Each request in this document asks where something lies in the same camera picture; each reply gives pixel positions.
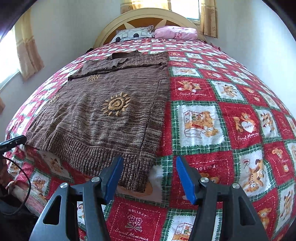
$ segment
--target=wooden headboard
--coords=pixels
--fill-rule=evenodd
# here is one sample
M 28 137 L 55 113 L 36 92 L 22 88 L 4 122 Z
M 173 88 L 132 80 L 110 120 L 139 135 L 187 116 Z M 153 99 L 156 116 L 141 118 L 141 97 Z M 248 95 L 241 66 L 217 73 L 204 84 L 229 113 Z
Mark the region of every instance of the wooden headboard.
M 190 20 L 175 12 L 161 8 L 140 8 L 126 12 L 109 23 L 97 37 L 93 48 L 109 43 L 115 37 L 116 30 L 146 27 L 149 25 L 153 25 L 154 28 L 163 26 L 197 28 Z M 198 34 L 198 38 L 205 40 L 202 34 Z

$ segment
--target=red checkered bedspread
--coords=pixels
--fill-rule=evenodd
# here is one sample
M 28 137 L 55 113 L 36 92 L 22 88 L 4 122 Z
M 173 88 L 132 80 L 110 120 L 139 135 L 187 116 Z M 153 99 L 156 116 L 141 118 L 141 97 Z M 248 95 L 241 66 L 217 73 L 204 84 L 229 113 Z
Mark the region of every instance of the red checkered bedspread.
M 143 39 L 107 44 L 71 62 L 41 85 L 11 120 L 6 139 L 26 134 L 42 107 L 54 98 L 86 60 L 114 52 L 169 52 L 170 98 L 164 116 L 158 158 L 145 193 L 121 187 L 103 206 L 112 240 L 188 240 L 196 207 L 186 200 L 176 172 L 177 155 L 213 182 L 238 182 L 252 201 L 270 239 L 279 240 L 296 216 L 296 127 L 276 95 L 246 67 L 203 42 Z M 33 189 L 27 201 L 38 214 L 60 183 L 84 183 L 89 177 L 51 153 L 30 147 L 6 154 L 29 175 Z M 18 180 L 14 195 L 24 199 L 27 181 Z M 218 205 L 213 240 L 219 239 L 222 206 Z M 85 238 L 83 205 L 78 203 L 81 239 Z

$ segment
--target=sun embroidery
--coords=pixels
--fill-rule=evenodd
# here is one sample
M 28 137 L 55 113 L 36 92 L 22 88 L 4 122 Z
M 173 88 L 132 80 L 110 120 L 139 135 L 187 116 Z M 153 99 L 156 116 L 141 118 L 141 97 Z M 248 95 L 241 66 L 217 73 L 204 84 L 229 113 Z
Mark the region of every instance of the sun embroidery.
M 96 80 L 100 77 L 100 74 L 95 74 L 95 75 L 91 75 L 90 77 L 87 78 L 87 82 L 91 82 L 93 80 Z
M 110 99 L 105 100 L 105 107 L 102 109 L 104 114 L 112 115 L 115 112 L 119 116 L 120 112 L 124 112 L 129 105 L 130 97 L 128 94 L 121 92 L 119 95 L 111 96 Z
M 59 98 L 59 95 L 55 95 L 48 103 L 49 104 L 54 104 L 57 101 L 58 98 Z

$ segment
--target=black cable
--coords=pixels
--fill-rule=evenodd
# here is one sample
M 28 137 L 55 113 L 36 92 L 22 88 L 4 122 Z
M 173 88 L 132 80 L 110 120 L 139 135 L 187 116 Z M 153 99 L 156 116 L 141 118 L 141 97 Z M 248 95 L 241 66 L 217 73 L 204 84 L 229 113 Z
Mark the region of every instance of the black cable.
M 15 163 L 13 160 L 11 160 L 11 159 L 9 159 L 7 157 L 4 157 L 4 156 L 0 156 L 0 159 L 1 160 L 2 159 L 6 159 L 6 160 L 11 161 L 14 165 L 16 165 L 22 171 L 22 173 L 26 176 L 26 178 L 28 179 L 28 182 L 29 182 L 29 190 L 28 190 L 28 193 L 27 193 L 24 201 L 22 202 L 22 204 L 19 206 L 19 208 L 17 210 L 15 210 L 13 213 L 2 213 L 3 215 L 15 215 L 15 214 L 17 214 L 23 208 L 23 206 L 25 205 L 26 201 L 29 198 L 30 191 L 31 191 L 31 181 L 30 181 L 28 175 L 24 172 L 24 170 L 17 163 Z

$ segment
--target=white patterned pillow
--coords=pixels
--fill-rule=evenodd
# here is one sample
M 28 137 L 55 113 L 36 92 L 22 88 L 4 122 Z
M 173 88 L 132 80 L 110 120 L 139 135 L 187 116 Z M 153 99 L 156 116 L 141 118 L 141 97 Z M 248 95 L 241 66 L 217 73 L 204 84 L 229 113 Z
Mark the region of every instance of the white patterned pillow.
M 111 40 L 110 43 L 124 41 L 125 38 L 152 38 L 152 34 L 149 30 L 144 28 L 133 28 L 125 29 L 120 31 L 115 37 Z
M 120 42 L 128 41 L 128 40 L 136 40 L 136 39 L 141 39 L 141 38 L 124 38 L 120 40 Z
M 147 27 L 138 27 L 138 28 L 143 28 L 143 29 L 147 29 L 149 32 L 152 32 L 152 30 L 154 29 L 154 26 L 153 25 L 149 25 Z M 125 31 L 126 29 L 123 29 L 123 30 L 116 30 L 116 34 L 118 34 L 119 32 L 121 31 Z

